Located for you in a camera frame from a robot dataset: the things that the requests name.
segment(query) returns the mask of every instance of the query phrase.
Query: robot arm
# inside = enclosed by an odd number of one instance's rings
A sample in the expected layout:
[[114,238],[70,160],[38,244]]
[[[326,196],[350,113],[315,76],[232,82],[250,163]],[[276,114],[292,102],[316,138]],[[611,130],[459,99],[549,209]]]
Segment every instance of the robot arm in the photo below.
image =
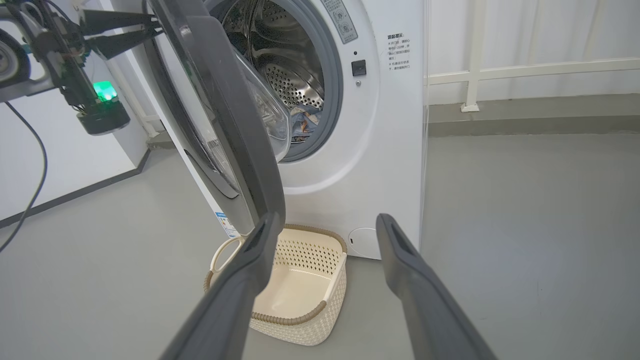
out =
[[[116,95],[102,95],[84,72],[91,51],[108,60],[162,31],[153,15],[83,10],[80,24],[73,23],[59,8],[51,11],[49,0],[9,0],[0,4],[0,20],[14,23],[28,43],[45,74],[30,79],[27,52],[16,39],[0,30],[0,102],[58,88],[87,133],[102,135],[129,123],[129,116]],[[142,25],[138,31],[96,36],[124,26]]]

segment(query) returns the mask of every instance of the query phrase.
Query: green light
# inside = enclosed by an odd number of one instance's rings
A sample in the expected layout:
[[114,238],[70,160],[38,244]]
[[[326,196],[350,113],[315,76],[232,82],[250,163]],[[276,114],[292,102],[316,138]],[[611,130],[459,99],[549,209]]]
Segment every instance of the green light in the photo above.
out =
[[109,81],[94,83],[93,89],[95,90],[95,93],[98,94],[98,98],[102,102],[109,101],[118,96],[116,89],[113,88],[113,85],[111,85]]

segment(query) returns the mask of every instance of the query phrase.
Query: cable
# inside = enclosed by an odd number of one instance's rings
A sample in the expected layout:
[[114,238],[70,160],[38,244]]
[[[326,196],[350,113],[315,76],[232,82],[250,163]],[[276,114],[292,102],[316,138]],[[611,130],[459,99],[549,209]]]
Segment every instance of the cable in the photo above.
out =
[[62,11],[62,9],[58,5],[56,5],[56,3],[54,3],[51,0],[45,0],[45,1],[49,3],[49,5],[53,6],[56,9],[56,11],[59,12],[60,15],[62,15],[65,18],[65,20],[71,22],[72,24],[75,24],[75,22],[71,21],[71,19],[69,19],[69,17],[67,16],[67,14],[64,11]]
[[5,104],[9,107],[9,109],[11,109],[11,111],[13,111],[15,116],[20,118],[22,123],[26,127],[29,128],[29,130],[31,131],[33,136],[36,138],[36,140],[38,140],[38,144],[40,145],[40,150],[42,150],[42,161],[43,161],[44,165],[42,167],[42,178],[40,179],[40,184],[38,185],[38,188],[36,189],[36,192],[33,194],[33,197],[31,198],[31,201],[29,201],[29,204],[27,205],[26,210],[24,210],[24,212],[22,213],[22,216],[20,217],[20,220],[18,221],[18,226],[15,227],[15,229],[13,230],[11,235],[9,235],[9,238],[7,239],[7,241],[0,247],[0,252],[2,252],[4,250],[4,248],[7,247],[7,245],[9,245],[9,243],[13,240],[15,235],[18,233],[18,230],[20,230],[20,228],[22,227],[22,223],[24,223],[24,219],[27,217],[27,214],[29,213],[29,210],[31,210],[31,207],[33,206],[33,203],[36,201],[36,198],[38,197],[38,194],[40,194],[40,190],[42,190],[42,186],[44,185],[44,180],[47,178],[47,167],[49,166],[49,162],[47,161],[47,151],[44,149],[44,144],[42,143],[42,139],[40,138],[38,133],[36,133],[36,131],[33,129],[33,127],[31,127],[31,125],[29,125],[27,120],[25,120],[24,117],[22,117],[22,115],[20,115],[18,110],[16,110],[8,101],[5,102]]
[[38,9],[38,7],[36,6],[36,4],[34,3],[29,3],[28,1],[22,3],[20,5],[20,9],[23,10],[26,13],[29,13],[32,17],[35,18],[34,15],[38,15],[38,23],[41,26],[44,26],[44,16],[42,16],[42,12],[40,11],[40,9]]

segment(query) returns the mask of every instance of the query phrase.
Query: white wall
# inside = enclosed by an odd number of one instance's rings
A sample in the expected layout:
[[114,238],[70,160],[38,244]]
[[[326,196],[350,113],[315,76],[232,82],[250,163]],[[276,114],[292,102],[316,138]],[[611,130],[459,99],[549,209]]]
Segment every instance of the white wall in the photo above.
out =
[[[531,47],[536,7],[540,33]],[[640,1],[607,0],[583,59],[596,0],[487,0],[482,68],[640,56]],[[431,0],[429,74],[469,69],[474,0]],[[429,104],[463,102],[466,83],[432,85]],[[479,100],[640,92],[640,70],[484,80]]]
[[[75,20],[70,2],[56,3]],[[13,24],[0,22],[0,26],[15,38],[22,38]],[[32,78],[44,73],[33,56],[31,68]],[[94,82],[108,80],[115,85],[105,63],[95,55],[87,61],[86,73]],[[129,105],[123,102],[132,117],[129,125],[109,135],[90,136],[58,90],[11,101],[38,132],[49,157],[47,180],[35,205],[138,166],[146,151],[147,134],[133,117]],[[24,211],[41,173],[42,155],[38,143],[11,110],[0,104],[0,219]]]

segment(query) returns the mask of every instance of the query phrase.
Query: white washing machine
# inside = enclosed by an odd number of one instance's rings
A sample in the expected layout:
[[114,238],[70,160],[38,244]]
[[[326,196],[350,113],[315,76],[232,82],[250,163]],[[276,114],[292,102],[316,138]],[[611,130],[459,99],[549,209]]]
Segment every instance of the white washing machine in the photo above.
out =
[[[341,235],[349,255],[379,259],[374,225],[389,213],[419,248],[424,0],[150,5],[166,33],[156,38],[161,60],[147,44],[136,50],[134,68],[219,217],[246,234],[265,211],[279,211],[288,224]],[[313,131],[290,134],[288,149],[276,149],[232,65],[239,55],[280,110],[302,105],[316,115],[303,118]]]

